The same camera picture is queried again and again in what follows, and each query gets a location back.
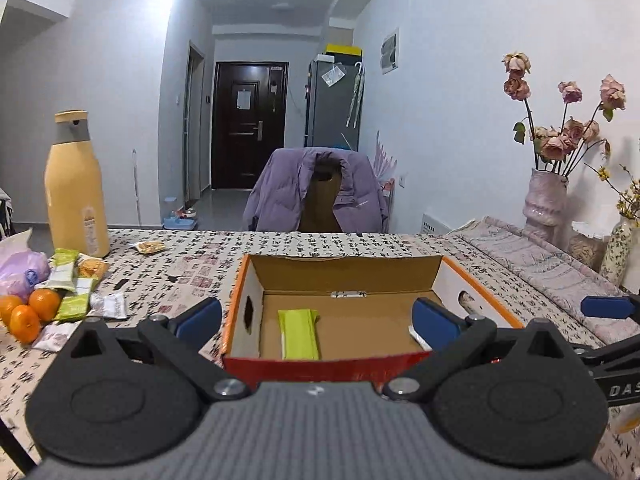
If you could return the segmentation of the green wafer snack bar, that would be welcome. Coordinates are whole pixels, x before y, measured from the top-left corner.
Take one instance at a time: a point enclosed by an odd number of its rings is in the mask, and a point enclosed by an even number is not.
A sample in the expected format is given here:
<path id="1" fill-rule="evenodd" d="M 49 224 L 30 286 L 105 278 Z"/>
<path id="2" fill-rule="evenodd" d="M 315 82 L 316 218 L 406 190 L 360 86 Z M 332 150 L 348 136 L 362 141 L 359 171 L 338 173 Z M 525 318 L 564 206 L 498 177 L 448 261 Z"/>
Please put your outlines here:
<path id="1" fill-rule="evenodd" d="M 285 361 L 319 361 L 316 333 L 318 312 L 312 309 L 280 310 L 282 359 Z"/>

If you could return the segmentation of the floral small vase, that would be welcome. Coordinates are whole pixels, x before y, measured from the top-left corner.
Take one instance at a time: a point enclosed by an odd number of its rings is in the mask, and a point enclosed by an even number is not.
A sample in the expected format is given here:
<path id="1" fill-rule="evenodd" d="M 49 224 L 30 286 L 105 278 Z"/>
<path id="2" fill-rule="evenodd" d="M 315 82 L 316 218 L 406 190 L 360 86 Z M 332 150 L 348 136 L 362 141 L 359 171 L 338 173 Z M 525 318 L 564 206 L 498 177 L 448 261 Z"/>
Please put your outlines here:
<path id="1" fill-rule="evenodd" d="M 615 286 L 620 286 L 623 283 L 636 229 L 637 222 L 621 216 L 614 229 L 612 229 L 610 239 L 606 245 L 600 267 L 600 275 Z"/>

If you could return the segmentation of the white packet on table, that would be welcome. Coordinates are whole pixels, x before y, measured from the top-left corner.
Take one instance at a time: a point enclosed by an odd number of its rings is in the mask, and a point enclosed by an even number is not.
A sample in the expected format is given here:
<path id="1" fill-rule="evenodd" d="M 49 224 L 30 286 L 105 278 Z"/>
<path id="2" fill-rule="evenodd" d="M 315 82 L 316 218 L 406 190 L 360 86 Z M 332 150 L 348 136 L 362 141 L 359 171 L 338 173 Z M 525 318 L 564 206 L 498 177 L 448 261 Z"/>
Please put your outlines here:
<path id="1" fill-rule="evenodd" d="M 111 292 L 101 296 L 93 292 L 89 297 L 88 316 L 122 321 L 129 316 L 128 304 L 123 292 Z"/>

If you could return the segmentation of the small nut snack packet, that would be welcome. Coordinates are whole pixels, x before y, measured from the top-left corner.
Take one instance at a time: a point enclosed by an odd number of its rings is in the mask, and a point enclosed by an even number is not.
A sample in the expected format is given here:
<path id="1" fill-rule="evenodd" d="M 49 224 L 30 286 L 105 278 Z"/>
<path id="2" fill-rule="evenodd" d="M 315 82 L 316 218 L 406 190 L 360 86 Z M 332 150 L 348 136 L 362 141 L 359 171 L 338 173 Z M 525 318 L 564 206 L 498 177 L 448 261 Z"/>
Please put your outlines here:
<path id="1" fill-rule="evenodd" d="M 144 240 L 143 242 L 135 242 L 131 247 L 140 254 L 145 256 L 156 255 L 166 249 L 166 245 L 161 240 Z"/>

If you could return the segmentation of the green bar on table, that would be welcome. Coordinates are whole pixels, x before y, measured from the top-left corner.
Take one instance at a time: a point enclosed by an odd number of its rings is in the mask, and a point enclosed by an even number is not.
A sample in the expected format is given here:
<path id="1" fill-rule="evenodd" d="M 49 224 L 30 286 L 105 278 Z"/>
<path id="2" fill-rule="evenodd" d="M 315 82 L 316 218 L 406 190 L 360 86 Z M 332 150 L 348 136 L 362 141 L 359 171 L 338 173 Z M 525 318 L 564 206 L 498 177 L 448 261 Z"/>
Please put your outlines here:
<path id="1" fill-rule="evenodd" d="M 79 252 L 73 249 L 56 248 L 49 260 L 49 277 L 37 285 L 37 288 L 76 292 L 75 266 Z"/>
<path id="2" fill-rule="evenodd" d="M 77 322 L 87 315 L 89 299 L 96 286 L 96 279 L 76 278 L 74 285 L 75 289 L 64 295 L 54 317 L 55 322 Z"/>

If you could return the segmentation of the white packet near mandarins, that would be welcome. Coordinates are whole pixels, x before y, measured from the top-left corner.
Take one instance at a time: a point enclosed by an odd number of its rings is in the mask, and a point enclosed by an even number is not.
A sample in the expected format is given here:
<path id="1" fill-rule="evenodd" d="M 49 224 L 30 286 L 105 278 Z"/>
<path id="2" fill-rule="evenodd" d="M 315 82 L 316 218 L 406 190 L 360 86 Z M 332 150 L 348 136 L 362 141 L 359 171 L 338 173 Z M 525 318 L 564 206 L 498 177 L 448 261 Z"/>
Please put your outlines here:
<path id="1" fill-rule="evenodd" d="M 48 324 L 43 327 L 38 338 L 32 343 L 32 348 L 42 352 L 58 353 L 79 325 L 79 322 Z"/>

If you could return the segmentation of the purple jacket on chair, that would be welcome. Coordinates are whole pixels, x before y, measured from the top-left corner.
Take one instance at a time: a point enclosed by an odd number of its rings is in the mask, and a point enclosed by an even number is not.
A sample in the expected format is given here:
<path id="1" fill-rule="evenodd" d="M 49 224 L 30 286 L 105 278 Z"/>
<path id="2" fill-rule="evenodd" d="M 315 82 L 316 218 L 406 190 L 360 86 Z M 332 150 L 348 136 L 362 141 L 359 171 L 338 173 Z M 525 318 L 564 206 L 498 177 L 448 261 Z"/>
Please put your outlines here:
<path id="1" fill-rule="evenodd" d="M 333 212 L 344 233 L 384 233 L 388 206 L 370 160 L 341 148 L 278 148 L 268 159 L 247 200 L 247 231 L 299 231 L 309 182 L 319 165 L 334 164 L 342 182 Z"/>

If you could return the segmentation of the orange mandarin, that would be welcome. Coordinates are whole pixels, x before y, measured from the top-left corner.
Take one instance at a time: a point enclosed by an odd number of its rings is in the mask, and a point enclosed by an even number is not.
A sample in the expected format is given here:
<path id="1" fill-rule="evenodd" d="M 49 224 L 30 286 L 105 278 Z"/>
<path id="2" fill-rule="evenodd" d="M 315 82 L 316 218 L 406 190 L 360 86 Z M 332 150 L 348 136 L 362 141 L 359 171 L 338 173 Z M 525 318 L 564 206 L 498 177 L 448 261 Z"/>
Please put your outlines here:
<path id="1" fill-rule="evenodd" d="M 6 295 L 0 297 L 0 316 L 2 323 L 10 326 L 12 312 L 23 303 L 20 296 Z"/>
<path id="2" fill-rule="evenodd" d="M 58 313 L 61 296 L 53 289 L 35 289 L 28 298 L 29 307 L 34 310 L 42 322 L 51 322 Z"/>
<path id="3" fill-rule="evenodd" d="M 32 344 L 40 334 L 40 317 L 28 304 L 20 304 L 11 313 L 9 330 L 21 344 Z"/>

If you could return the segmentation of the yellow thermos bottle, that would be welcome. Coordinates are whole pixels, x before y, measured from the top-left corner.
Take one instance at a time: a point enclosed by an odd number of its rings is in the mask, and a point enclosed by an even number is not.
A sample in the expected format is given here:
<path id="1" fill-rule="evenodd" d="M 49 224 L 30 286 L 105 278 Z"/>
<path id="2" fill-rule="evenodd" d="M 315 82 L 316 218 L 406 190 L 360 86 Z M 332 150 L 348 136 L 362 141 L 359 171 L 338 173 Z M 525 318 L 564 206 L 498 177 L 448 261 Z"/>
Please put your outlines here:
<path id="1" fill-rule="evenodd" d="M 55 136 L 44 170 L 49 228 L 56 248 L 103 258 L 110 252 L 100 164 L 84 110 L 54 115 Z"/>

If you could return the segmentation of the wooden chair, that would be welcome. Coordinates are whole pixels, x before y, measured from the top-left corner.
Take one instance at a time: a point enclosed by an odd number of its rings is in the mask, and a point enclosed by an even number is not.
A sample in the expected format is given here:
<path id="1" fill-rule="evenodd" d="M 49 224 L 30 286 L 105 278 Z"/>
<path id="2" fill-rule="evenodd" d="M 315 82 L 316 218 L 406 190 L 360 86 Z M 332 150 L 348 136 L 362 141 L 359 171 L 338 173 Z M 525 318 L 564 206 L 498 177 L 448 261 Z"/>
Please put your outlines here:
<path id="1" fill-rule="evenodd" d="M 341 170 L 334 164 L 319 165 L 309 182 L 298 229 L 309 233 L 339 233 L 333 206 L 342 182 Z"/>

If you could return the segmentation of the dried pink roses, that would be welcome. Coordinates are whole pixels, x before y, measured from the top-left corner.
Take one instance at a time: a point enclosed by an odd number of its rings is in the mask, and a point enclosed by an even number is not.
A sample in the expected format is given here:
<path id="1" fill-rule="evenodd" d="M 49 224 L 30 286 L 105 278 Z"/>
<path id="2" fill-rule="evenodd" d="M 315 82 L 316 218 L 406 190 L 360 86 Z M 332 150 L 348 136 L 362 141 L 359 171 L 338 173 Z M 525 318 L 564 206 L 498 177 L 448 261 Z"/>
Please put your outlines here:
<path id="1" fill-rule="evenodd" d="M 525 107 L 525 117 L 513 127 L 514 141 L 532 144 L 535 170 L 566 179 L 586 155 L 597 148 L 603 159 L 611 157 L 611 142 L 602 136 L 598 119 L 612 122 L 614 115 L 626 108 L 627 92 L 621 82 L 611 74 L 601 80 L 599 101 L 586 120 L 570 116 L 570 108 L 582 102 L 582 88 L 574 80 L 559 82 L 558 91 L 562 100 L 560 124 L 556 127 L 542 126 L 535 122 L 530 106 L 532 90 L 526 79 L 532 71 L 529 57 L 522 51 L 507 53 L 503 55 L 502 65 L 506 72 L 503 92 Z"/>

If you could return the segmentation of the purple tissue pack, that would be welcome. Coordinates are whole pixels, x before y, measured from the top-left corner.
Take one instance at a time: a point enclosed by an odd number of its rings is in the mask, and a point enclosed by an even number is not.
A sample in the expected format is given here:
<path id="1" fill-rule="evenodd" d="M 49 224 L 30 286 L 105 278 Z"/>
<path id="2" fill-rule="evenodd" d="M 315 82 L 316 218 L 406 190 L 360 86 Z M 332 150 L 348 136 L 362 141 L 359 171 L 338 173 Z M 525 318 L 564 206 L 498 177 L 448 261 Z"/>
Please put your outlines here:
<path id="1" fill-rule="evenodd" d="M 25 300 L 35 286 L 45 281 L 50 274 L 47 255 L 30 249 L 31 236 L 32 229 L 28 229 L 1 241 L 2 296 L 17 296 Z"/>

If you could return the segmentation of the grey refrigerator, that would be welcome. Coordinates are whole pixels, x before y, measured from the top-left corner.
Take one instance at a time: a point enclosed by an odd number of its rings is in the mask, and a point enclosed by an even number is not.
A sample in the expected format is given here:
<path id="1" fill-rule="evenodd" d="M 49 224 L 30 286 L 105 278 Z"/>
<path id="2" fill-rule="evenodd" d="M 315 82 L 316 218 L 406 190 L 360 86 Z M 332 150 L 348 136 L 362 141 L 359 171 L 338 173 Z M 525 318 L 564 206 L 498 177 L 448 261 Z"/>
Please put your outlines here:
<path id="1" fill-rule="evenodd" d="M 309 63 L 306 93 L 306 148 L 359 148 L 364 69 L 354 64 Z"/>

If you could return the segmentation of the yellow box on fridge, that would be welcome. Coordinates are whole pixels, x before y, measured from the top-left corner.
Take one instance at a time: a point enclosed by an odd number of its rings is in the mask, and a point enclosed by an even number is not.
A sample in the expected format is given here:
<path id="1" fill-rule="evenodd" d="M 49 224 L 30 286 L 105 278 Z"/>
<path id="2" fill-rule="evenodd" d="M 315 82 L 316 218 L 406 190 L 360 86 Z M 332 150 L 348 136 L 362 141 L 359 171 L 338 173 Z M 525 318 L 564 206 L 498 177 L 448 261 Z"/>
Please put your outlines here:
<path id="1" fill-rule="evenodd" d="M 344 46 L 344 44 L 327 44 L 324 53 L 329 55 L 362 56 L 362 49 L 360 47 Z"/>

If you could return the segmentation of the wall panel box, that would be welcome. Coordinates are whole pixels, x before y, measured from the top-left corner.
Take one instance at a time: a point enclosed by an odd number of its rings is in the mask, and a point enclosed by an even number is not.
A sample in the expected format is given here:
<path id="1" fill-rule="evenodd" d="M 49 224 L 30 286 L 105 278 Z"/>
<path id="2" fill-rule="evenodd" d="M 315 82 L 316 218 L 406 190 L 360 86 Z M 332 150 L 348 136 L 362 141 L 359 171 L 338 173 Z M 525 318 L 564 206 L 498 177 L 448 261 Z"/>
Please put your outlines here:
<path id="1" fill-rule="evenodd" d="M 382 42 L 380 49 L 380 66 L 383 74 L 398 69 L 399 29 L 396 28 Z"/>

